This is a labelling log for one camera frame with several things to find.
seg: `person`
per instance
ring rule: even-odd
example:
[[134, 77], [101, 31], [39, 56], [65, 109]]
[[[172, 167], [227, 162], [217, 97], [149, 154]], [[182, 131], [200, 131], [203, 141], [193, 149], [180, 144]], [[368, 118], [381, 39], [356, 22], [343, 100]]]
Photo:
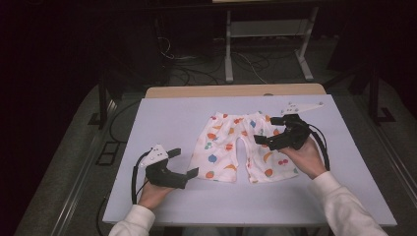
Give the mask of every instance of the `person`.
[[[279, 151], [288, 155], [294, 164], [312, 179], [309, 190], [321, 202], [334, 235], [387, 235], [359, 200], [326, 171], [314, 140], [308, 138], [298, 150], [286, 147]], [[152, 210], [172, 190], [150, 183], [145, 184], [138, 204], [132, 206], [125, 219], [113, 226], [109, 235], [149, 235], [155, 219]]]

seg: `hand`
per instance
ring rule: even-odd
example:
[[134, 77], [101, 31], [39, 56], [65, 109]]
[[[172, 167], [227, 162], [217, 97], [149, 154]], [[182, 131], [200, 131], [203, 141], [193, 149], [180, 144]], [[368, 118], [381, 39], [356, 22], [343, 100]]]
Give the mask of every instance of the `hand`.
[[288, 155], [292, 162], [294, 162], [294, 164], [301, 171], [306, 173], [310, 179], [315, 179], [319, 175], [326, 172], [326, 168], [320, 158], [316, 143], [310, 137], [298, 150], [292, 147], [286, 147], [280, 149], [279, 151]]
[[156, 185], [147, 182], [147, 178], [145, 178], [145, 185], [142, 189], [141, 198], [138, 200], [138, 205], [142, 207], [146, 207], [150, 210], [154, 210], [158, 207], [165, 197], [174, 190], [173, 188], [167, 187], [159, 187]]

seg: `table surface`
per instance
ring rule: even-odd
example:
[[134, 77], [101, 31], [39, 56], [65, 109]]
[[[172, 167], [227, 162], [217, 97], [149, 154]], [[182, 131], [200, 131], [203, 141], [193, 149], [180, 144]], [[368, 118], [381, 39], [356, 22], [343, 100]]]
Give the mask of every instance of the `table surface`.
[[[230, 95], [230, 89], [233, 89], [233, 95]], [[251, 96], [245, 96], [245, 93], [250, 93]], [[271, 116], [279, 116], [281, 108], [288, 102], [324, 103], [323, 108], [304, 112], [300, 116], [306, 122], [319, 127], [327, 137], [333, 175], [359, 198], [379, 224], [395, 225], [395, 219], [332, 97], [324, 94], [323, 88], [316, 84], [221, 86], [216, 89], [151, 88], [139, 107], [103, 221], [114, 223], [129, 211], [132, 167], [139, 155], [155, 144], [162, 144], [166, 149], [181, 148], [182, 154], [170, 160], [168, 168], [174, 172], [185, 172], [196, 138], [214, 112], [242, 114], [262, 110]], [[246, 155], [242, 142], [237, 142], [237, 156], [240, 164], [236, 183], [190, 180], [185, 190], [172, 192], [155, 211], [155, 225], [327, 224], [320, 203], [307, 190], [310, 179], [305, 174], [300, 173], [295, 178], [274, 183], [251, 184], [244, 164]], [[138, 180], [144, 177], [145, 170], [140, 169]]]

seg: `baby pants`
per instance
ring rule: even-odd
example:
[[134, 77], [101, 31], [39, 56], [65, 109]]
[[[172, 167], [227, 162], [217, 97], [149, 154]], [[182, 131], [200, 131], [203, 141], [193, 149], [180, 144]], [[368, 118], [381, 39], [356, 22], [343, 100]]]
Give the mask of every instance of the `baby pants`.
[[251, 183], [265, 183], [294, 177], [298, 174], [294, 163], [277, 150], [255, 143], [254, 135], [274, 136], [279, 131], [267, 115], [216, 113], [208, 119], [200, 134], [189, 169], [199, 167], [199, 178], [235, 182], [239, 165], [236, 141], [241, 138], [246, 148], [246, 169]]

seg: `white sleeve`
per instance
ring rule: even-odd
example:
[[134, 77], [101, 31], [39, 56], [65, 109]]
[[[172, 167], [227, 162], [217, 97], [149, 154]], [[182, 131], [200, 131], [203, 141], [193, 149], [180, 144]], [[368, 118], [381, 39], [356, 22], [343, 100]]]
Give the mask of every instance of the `white sleeve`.
[[309, 188], [322, 203], [334, 235], [387, 235], [359, 200], [330, 172], [314, 179]]
[[133, 205], [126, 218], [113, 226], [109, 236], [148, 236], [154, 220], [155, 215], [151, 210]]

